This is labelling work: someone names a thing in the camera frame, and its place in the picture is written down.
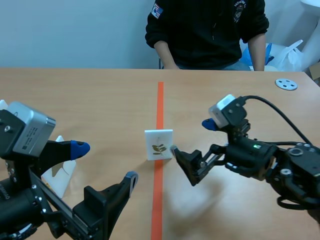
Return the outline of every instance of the person's hand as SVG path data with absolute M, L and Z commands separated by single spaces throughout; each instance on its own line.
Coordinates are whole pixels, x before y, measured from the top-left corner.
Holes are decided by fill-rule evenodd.
M 180 70 L 180 68 L 176 64 L 164 65 L 164 69 Z

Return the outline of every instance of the blue object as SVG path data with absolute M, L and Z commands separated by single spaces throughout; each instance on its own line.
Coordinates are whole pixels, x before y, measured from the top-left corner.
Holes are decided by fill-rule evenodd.
M 86 142 L 82 145 L 79 145 L 77 141 L 74 140 L 71 140 L 70 142 L 70 160 L 81 158 L 90 151 L 90 145 Z
M 269 61 L 271 48 L 272 48 L 272 43 L 269 43 L 268 46 L 265 49 L 264 65 L 267 65 L 267 63 Z M 252 60 L 251 60 L 251 56 L 250 56 L 250 52 L 249 52 L 248 48 L 246 48 L 244 50 L 244 52 L 242 53 L 242 57 L 240 58 L 240 62 L 243 62 L 243 63 L 247 64 L 248 66 L 252 66 L 253 65 L 252 64 Z
M 206 119 L 202 122 L 202 126 L 205 129 L 208 129 L 210 131 L 217 131 L 218 127 L 215 123 L 215 121 L 212 118 Z

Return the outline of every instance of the white card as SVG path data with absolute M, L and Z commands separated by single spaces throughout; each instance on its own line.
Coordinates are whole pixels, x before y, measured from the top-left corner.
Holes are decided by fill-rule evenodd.
M 58 136 L 56 142 L 63 142 L 62 136 Z M 55 194 L 62 199 L 70 182 L 72 173 L 76 167 L 76 160 L 65 161 L 62 164 L 48 169 L 42 177 L 47 182 L 49 187 L 55 192 Z
M 0 110 L 7 109 L 8 105 L 5 100 L 0 100 Z
M 145 130 L 145 145 L 148 160 L 171 159 L 170 147 L 173 145 L 173 130 Z

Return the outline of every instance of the table surface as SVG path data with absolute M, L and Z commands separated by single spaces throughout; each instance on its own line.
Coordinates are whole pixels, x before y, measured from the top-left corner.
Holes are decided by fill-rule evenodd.
M 298 83 L 295 91 L 275 85 Z M 20 101 L 57 121 L 51 139 L 88 142 L 63 200 L 71 207 L 87 185 L 102 190 L 137 171 L 139 182 L 112 232 L 112 240 L 149 240 L 154 162 L 146 161 L 144 130 L 156 128 L 158 82 L 164 82 L 164 128 L 183 151 L 206 152 L 224 144 L 224 133 L 205 130 L 208 108 L 227 94 L 259 95 L 279 107 L 315 145 L 320 144 L 320 88 L 300 72 L 237 72 L 139 69 L 0 68 L 0 99 Z M 250 138 L 301 141 L 271 108 L 251 100 L 245 108 Z M 0 179 L 8 175 L 1 163 Z M 192 187 L 174 159 L 163 167 L 165 240 L 315 240 L 319 228 L 304 211 L 286 210 L 266 182 L 215 167 Z M 43 225 L 29 239 L 53 239 Z M 67 235 L 60 239 L 70 239 Z

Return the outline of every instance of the embroidered logo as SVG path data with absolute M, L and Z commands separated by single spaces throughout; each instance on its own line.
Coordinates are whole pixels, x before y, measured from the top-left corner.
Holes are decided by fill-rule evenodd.
M 159 19 L 160 15 L 162 14 L 163 11 L 164 10 L 161 7 L 159 7 L 158 4 L 155 3 L 152 8 L 151 14 L 153 16 L 155 16 L 156 19 Z
M 247 7 L 247 3 L 245 0 L 239 0 L 234 4 L 234 7 L 235 7 L 235 13 L 234 13 L 233 20 L 235 23 L 237 23 L 240 20 L 242 12 Z

